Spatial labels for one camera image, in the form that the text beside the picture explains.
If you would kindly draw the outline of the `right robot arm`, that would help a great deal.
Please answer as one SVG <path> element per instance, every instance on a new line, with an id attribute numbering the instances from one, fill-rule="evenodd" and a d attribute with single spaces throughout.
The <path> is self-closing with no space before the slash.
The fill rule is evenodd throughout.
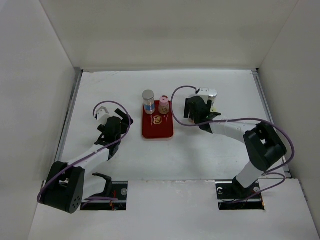
<path id="1" fill-rule="evenodd" d="M 212 112 L 210 106 L 200 96 L 189 97 L 185 100 L 183 117 L 191 119 L 205 132 L 222 135 L 245 145 L 249 162 L 233 178 L 231 191 L 237 199 L 247 198 L 250 187 L 287 154 L 287 148 L 271 123 L 262 120 L 257 124 L 223 119 L 213 121 L 222 115 Z"/>

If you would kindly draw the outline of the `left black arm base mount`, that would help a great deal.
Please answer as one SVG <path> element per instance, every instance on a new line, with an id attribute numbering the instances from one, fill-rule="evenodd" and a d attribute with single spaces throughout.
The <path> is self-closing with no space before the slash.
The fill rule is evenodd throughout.
<path id="1" fill-rule="evenodd" d="M 98 198 L 98 197 L 109 197 L 109 195 L 111 194 L 112 188 L 113 188 L 113 181 L 112 178 L 110 176 L 101 174 L 101 173 L 93 173 L 92 174 L 95 177 L 98 177 L 100 180 L 102 181 L 102 185 L 103 185 L 103 191 L 98 192 L 96 194 L 93 195 L 94 198 Z"/>

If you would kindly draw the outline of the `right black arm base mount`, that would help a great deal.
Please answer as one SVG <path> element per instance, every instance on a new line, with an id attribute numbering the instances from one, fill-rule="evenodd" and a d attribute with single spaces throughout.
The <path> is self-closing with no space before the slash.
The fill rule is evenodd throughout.
<path id="1" fill-rule="evenodd" d="M 236 196 L 236 198 L 238 198 L 238 199 L 245 199 L 245 198 L 255 194 L 256 192 L 254 191 L 254 188 L 256 188 L 256 187 L 258 187 L 258 188 L 260 187 L 260 185 L 257 181 L 254 182 L 249 187 L 243 187 L 239 183 L 239 181 L 236 179 L 236 177 L 234 177 L 232 179 L 231 189 L 232 189 L 234 195 Z"/>

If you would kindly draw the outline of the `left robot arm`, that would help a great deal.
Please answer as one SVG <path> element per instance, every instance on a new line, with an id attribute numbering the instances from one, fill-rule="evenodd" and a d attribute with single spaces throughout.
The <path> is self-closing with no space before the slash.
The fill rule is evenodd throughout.
<path id="1" fill-rule="evenodd" d="M 66 162 L 56 161 L 51 166 L 37 196 L 39 204 L 73 214 L 95 201 L 111 205 L 118 201 L 112 178 L 97 169 L 115 157 L 134 120 L 120 109 L 110 116 L 104 107 L 98 110 L 95 118 L 100 121 L 98 139 L 82 155 Z"/>

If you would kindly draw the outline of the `pink lid spice jar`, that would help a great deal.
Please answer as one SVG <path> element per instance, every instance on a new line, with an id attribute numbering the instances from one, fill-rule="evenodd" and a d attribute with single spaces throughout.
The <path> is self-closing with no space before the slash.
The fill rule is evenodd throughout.
<path id="1" fill-rule="evenodd" d="M 162 115 L 166 115 L 169 113 L 170 104 L 167 96 L 163 95 L 159 99 L 158 111 Z"/>

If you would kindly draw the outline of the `silver lid blue label jar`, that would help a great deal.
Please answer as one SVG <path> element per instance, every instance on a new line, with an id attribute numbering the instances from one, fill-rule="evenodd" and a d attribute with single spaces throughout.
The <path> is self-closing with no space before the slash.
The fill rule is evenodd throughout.
<path id="1" fill-rule="evenodd" d="M 152 115 L 155 112 L 155 95 L 150 89 L 142 93 L 143 108 L 146 114 Z"/>

